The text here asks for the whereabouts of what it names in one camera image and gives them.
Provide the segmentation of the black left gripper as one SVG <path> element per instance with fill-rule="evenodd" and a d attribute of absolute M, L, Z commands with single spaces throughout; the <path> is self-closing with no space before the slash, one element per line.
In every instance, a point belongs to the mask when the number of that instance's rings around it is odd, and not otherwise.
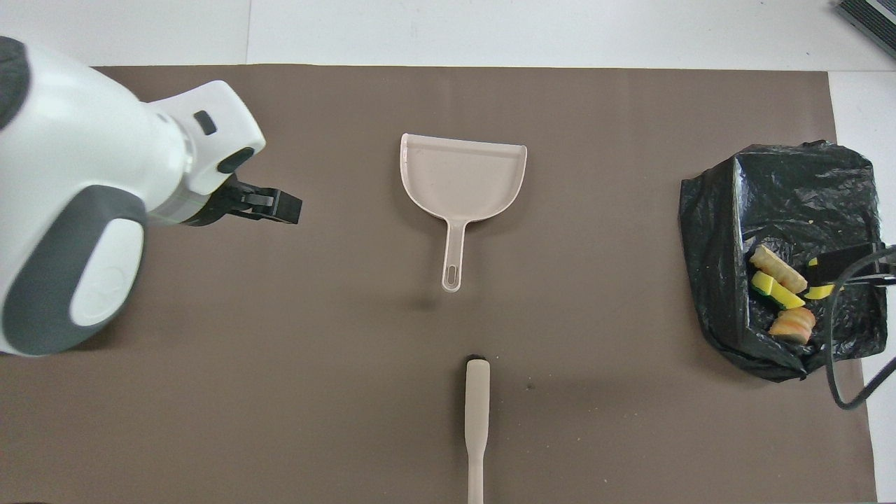
<path fill-rule="evenodd" d="M 183 221 L 183 225 L 201 227 L 215 223 L 224 215 L 236 215 L 254 220 L 277 221 L 298 225 L 303 201 L 277 188 L 261 188 L 238 181 L 231 174 L 199 208 Z"/>

